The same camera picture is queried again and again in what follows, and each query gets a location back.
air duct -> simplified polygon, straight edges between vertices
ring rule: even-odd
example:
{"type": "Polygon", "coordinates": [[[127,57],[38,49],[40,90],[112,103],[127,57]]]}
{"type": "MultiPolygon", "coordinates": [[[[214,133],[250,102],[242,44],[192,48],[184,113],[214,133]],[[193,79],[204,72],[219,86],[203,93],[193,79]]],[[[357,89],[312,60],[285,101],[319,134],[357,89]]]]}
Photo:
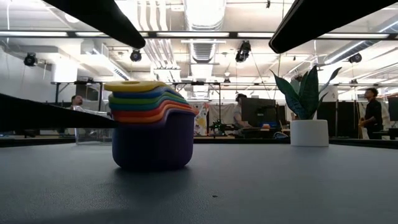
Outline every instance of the air duct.
{"type": "MultiPolygon", "coordinates": [[[[223,25],[226,0],[184,0],[185,25],[189,31],[219,31],[223,25]]],[[[206,65],[214,60],[215,44],[190,44],[191,73],[197,78],[209,79],[213,71],[212,65],[206,65]]]]}
{"type": "MultiPolygon", "coordinates": [[[[371,32],[379,33],[396,33],[398,32],[398,15],[393,16],[389,20],[378,25],[371,32]]],[[[380,42],[380,40],[363,40],[363,41],[352,41],[344,47],[336,50],[335,52],[327,55],[324,58],[325,64],[333,64],[339,62],[345,58],[348,58],[374,44],[380,42]]]]}

table surface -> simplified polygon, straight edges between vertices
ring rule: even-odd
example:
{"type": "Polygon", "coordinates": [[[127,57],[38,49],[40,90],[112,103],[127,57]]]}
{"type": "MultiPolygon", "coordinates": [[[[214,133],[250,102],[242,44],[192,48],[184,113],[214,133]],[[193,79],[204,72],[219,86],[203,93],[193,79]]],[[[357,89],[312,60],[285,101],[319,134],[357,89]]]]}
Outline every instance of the table surface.
{"type": "Polygon", "coordinates": [[[199,144],[134,174],[110,146],[0,148],[0,223],[397,223],[398,151],[199,144]]]}

snake plant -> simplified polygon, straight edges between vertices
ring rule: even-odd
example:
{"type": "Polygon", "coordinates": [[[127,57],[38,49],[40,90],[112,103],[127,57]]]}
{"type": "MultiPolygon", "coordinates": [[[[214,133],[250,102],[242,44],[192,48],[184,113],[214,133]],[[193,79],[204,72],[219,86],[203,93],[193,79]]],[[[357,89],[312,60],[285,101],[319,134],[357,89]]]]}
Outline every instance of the snake plant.
{"type": "Polygon", "coordinates": [[[287,106],[300,118],[300,119],[313,119],[315,112],[319,105],[322,103],[325,93],[321,97],[319,94],[325,90],[332,79],[336,78],[340,68],[337,68],[329,78],[329,81],[322,86],[319,90],[318,86],[318,70],[314,66],[309,72],[306,72],[301,82],[292,80],[289,83],[287,80],[278,77],[274,74],[276,85],[278,89],[285,95],[287,106]]]}

